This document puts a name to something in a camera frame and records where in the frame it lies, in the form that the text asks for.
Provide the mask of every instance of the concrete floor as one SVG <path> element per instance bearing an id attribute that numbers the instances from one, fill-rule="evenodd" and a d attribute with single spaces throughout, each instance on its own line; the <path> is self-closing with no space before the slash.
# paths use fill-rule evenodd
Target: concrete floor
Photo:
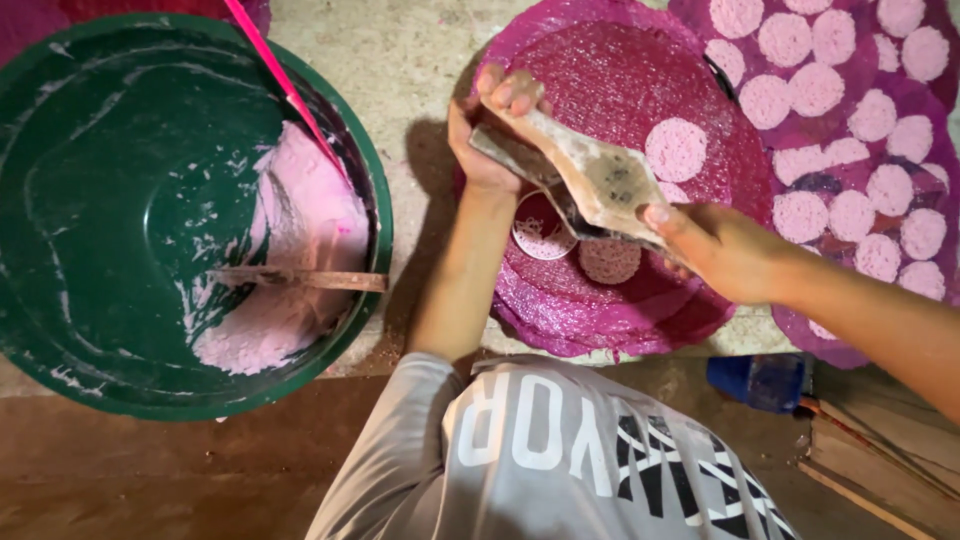
<path id="1" fill-rule="evenodd" d="M 652 358 L 599 371 L 724 438 L 804 538 L 906 538 L 790 465 L 808 421 L 725 401 L 705 369 Z M 0 537 L 300 539 L 386 380 L 315 380 L 222 424 L 0 400 Z"/>

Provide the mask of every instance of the gray long-sleeve shirt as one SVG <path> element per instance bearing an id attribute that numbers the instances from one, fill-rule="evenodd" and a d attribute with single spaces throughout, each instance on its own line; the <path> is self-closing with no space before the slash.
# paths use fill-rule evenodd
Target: gray long-sleeve shirt
<path id="1" fill-rule="evenodd" d="M 709 430 L 542 356 L 405 357 L 307 540 L 798 538 Z"/>

